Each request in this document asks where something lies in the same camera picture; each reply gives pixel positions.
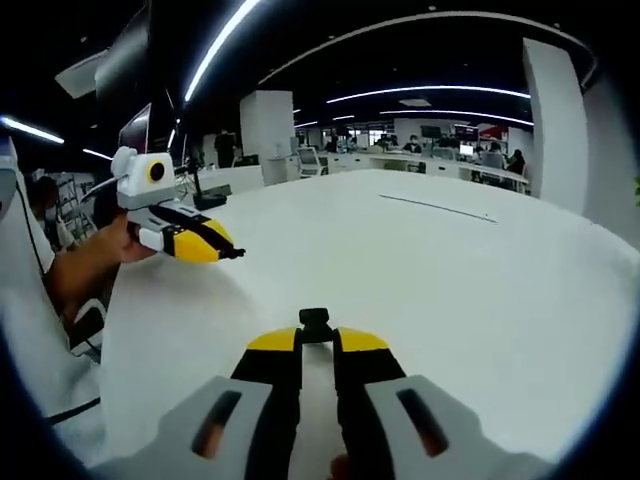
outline black cable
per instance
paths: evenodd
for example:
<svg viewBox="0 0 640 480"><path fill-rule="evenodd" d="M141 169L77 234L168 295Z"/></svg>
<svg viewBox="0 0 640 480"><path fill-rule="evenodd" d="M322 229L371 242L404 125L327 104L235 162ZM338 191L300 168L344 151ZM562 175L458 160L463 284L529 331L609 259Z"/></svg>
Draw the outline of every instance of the black cable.
<svg viewBox="0 0 640 480"><path fill-rule="evenodd" d="M33 254L36 256L36 260L38 261L38 268L40 269L40 275L44 278L45 271L42 266L42 262L40 261L40 256L38 255L38 249L36 247L36 241L33 239L33 231L31 230L31 223L29 222L29 214L27 212L27 202L24 199L24 195L22 194L22 190L20 190L20 184L16 181L16 190L18 191L18 195L20 195L20 201L22 202L22 211L24 212L24 220L27 222L27 230L29 231L29 240L31 240L31 247L33 248ZM99 350L94 347L89 340L85 340L87 345L89 345L95 352L100 354ZM81 413L86 412L90 408L95 407L100 403L100 397L94 398L93 400L80 405L79 407L71 408L61 413L57 413L47 418L51 422L51 425L57 425L58 423L64 422L65 420L69 420L70 418L77 417Z"/></svg>

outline white sleeve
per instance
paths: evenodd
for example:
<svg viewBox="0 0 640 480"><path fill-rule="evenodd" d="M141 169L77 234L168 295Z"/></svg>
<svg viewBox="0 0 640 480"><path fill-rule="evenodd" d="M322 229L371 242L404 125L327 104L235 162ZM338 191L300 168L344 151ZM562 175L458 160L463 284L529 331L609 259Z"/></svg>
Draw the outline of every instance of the white sleeve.
<svg viewBox="0 0 640 480"><path fill-rule="evenodd" d="M20 213L22 214L23 218L24 218L24 210L26 210L27 212L29 227L31 229L31 234L33 235L33 243L34 243L33 246L36 249L38 258L40 259L40 263L42 264L42 268L44 272L47 273L51 268L51 265L53 264L53 260L55 259L56 254L53 252L53 249L51 248L51 244L49 243L49 240L44 234L42 227L36 220L36 217L33 216L33 212L29 207L29 199L27 198L27 189L24 186L24 178L22 177L22 174L19 171L16 173L17 173L16 176L18 178L18 186L20 188L20 193L22 193L22 198L16 198L15 200L20 202L20 204L18 205L18 208L20 209Z"/></svg>

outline office chair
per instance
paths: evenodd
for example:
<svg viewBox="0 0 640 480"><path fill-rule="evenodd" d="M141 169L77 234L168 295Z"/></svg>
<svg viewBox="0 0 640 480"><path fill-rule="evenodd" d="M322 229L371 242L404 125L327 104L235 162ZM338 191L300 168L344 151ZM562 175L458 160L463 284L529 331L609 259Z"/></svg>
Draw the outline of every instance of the office chair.
<svg viewBox="0 0 640 480"><path fill-rule="evenodd" d="M327 159L318 157L318 152L313 147L299 148L298 160L300 178L319 177L329 173Z"/></svg>

